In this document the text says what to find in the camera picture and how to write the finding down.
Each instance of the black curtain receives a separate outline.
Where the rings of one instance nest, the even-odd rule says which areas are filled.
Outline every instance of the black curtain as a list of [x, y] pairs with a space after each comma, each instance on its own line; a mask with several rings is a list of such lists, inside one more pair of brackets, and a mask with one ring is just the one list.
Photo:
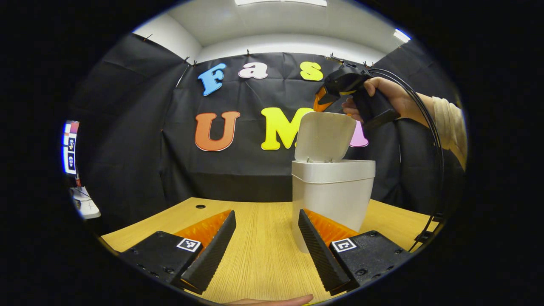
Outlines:
[[80, 121], [77, 167], [114, 231], [168, 205], [160, 179], [161, 128], [172, 88], [187, 68], [179, 56], [131, 34], [113, 47], [80, 84], [71, 120]]
[[[253, 62], [268, 66], [266, 78], [238, 75]], [[80, 85], [69, 118], [81, 121], [77, 166], [107, 231], [189, 197], [290, 201], [294, 142], [287, 149], [276, 135], [280, 148], [263, 150], [267, 119], [261, 110], [277, 107], [291, 121], [297, 109], [312, 108], [321, 82], [302, 78], [302, 62], [318, 63], [324, 76], [339, 67], [323, 56], [297, 53], [241, 55], [191, 66], [138, 35], [121, 40]], [[226, 64], [221, 88], [203, 96], [198, 76], [220, 63]], [[455, 101], [446, 76], [411, 42], [375, 67], [396, 73], [420, 93]], [[327, 111], [341, 112], [340, 104]], [[215, 113], [209, 135], [219, 139], [221, 114], [231, 111], [240, 113], [231, 145], [219, 152], [199, 149], [195, 117]], [[437, 171], [429, 130], [398, 120], [365, 136], [370, 144], [349, 148], [345, 158], [376, 160], [372, 198], [430, 213], [437, 201]], [[448, 171], [459, 172], [448, 153]]]

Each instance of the colorful foam letter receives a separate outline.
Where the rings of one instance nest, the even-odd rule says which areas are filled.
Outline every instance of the colorful foam letter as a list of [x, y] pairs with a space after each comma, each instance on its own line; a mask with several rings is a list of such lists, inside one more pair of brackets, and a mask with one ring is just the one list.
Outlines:
[[351, 138], [351, 142], [349, 143], [349, 146], [352, 148], [358, 148], [361, 146], [367, 146], [368, 140], [364, 137], [363, 134], [363, 127], [361, 125], [360, 121], [357, 121], [357, 125], [355, 126], [355, 132], [353, 133], [353, 137]]
[[323, 79], [323, 73], [320, 71], [321, 66], [314, 62], [302, 62], [300, 63], [300, 76], [303, 79], [310, 81], [321, 81]]
[[280, 143], [276, 139], [276, 133], [280, 136], [281, 141], [286, 149], [289, 149], [295, 140], [296, 133], [299, 131], [300, 119], [306, 113], [313, 112], [312, 108], [299, 108], [293, 120], [289, 122], [281, 109], [277, 107], [267, 107], [261, 111], [267, 118], [267, 130], [264, 142], [261, 144], [263, 150], [277, 150], [280, 148]]
[[238, 112], [225, 112], [221, 117], [225, 119], [223, 136], [219, 140], [212, 140], [209, 137], [212, 121], [217, 115], [214, 113], [203, 113], [196, 116], [195, 144], [202, 151], [221, 151], [228, 148], [234, 139], [234, 126], [236, 118], [240, 117]]
[[268, 66], [265, 63], [247, 63], [244, 65], [245, 69], [240, 70], [238, 75], [245, 78], [266, 78]]
[[211, 94], [221, 87], [222, 83], [216, 82], [215, 80], [220, 81], [223, 79], [225, 75], [220, 69], [224, 69], [226, 67], [226, 64], [221, 63], [199, 75], [198, 79], [202, 80], [202, 84], [204, 85], [204, 96]]

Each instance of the wooden table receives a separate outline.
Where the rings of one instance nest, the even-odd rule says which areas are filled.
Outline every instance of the wooden table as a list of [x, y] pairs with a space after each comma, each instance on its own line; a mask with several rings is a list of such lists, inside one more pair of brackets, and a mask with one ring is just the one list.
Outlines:
[[[196, 205], [206, 207], [198, 209]], [[311, 303], [331, 298], [323, 288], [312, 258], [299, 252], [293, 240], [291, 202], [245, 203], [190, 198], [102, 238], [113, 249], [123, 252], [155, 231], [174, 234], [227, 209], [236, 212], [236, 230], [201, 297], [217, 303], [243, 298], [281, 300], [309, 293], [314, 295]], [[370, 200], [359, 232], [377, 230], [408, 250], [428, 218]], [[434, 227], [436, 223], [432, 222], [429, 230]]]

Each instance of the human hand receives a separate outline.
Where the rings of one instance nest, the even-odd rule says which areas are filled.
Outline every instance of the human hand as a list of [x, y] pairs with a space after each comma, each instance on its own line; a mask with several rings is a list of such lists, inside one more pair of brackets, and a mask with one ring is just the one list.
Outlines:
[[[363, 85], [369, 96], [374, 96], [377, 88], [389, 100], [391, 106], [401, 117], [410, 117], [410, 112], [415, 104], [406, 90], [399, 84], [382, 77], [373, 77], [366, 80]], [[342, 103], [342, 108], [344, 113], [351, 114], [353, 119], [363, 122], [352, 98], [348, 98], [346, 102]]]
[[302, 306], [313, 300], [313, 295], [301, 296], [284, 301], [263, 301], [260, 299], [245, 298], [239, 301], [225, 303], [225, 305], [258, 305], [258, 306]]

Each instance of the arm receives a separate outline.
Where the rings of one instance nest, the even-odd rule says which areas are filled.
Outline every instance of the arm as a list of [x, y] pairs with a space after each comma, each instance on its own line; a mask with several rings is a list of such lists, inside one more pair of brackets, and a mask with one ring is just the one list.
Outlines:
[[[370, 96], [374, 96], [376, 88], [380, 90], [393, 108], [399, 112], [401, 118], [409, 118], [429, 127], [415, 101], [399, 84], [382, 77], [374, 77], [366, 80], [364, 87]], [[446, 99], [417, 94], [435, 122], [442, 148], [452, 151], [465, 170], [467, 135], [462, 111]], [[353, 99], [349, 98], [342, 107], [344, 113], [351, 114], [355, 120], [362, 121]]]

